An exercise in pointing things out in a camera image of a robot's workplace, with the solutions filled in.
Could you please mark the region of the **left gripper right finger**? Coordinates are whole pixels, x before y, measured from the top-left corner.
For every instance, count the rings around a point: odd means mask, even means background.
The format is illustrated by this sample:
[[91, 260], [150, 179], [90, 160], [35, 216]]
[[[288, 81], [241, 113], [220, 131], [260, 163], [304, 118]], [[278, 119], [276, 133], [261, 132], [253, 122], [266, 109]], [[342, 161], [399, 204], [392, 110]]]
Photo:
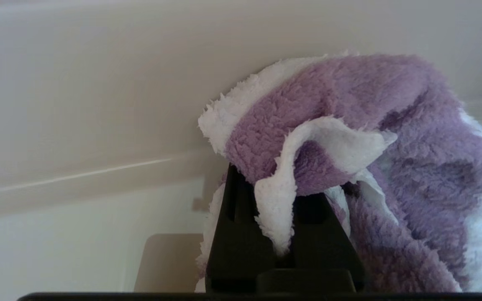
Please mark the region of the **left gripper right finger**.
[[366, 272], [323, 193], [293, 203], [293, 265], [309, 290], [363, 290]]

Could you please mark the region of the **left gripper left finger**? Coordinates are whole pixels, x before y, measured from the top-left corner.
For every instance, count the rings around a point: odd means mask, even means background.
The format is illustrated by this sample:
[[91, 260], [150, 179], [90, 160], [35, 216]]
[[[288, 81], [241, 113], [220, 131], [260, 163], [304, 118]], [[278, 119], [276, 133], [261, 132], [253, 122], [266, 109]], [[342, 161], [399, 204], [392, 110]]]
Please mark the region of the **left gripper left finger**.
[[273, 244], [257, 215], [253, 186], [230, 165], [206, 267], [207, 293], [256, 293], [257, 277], [275, 267]]

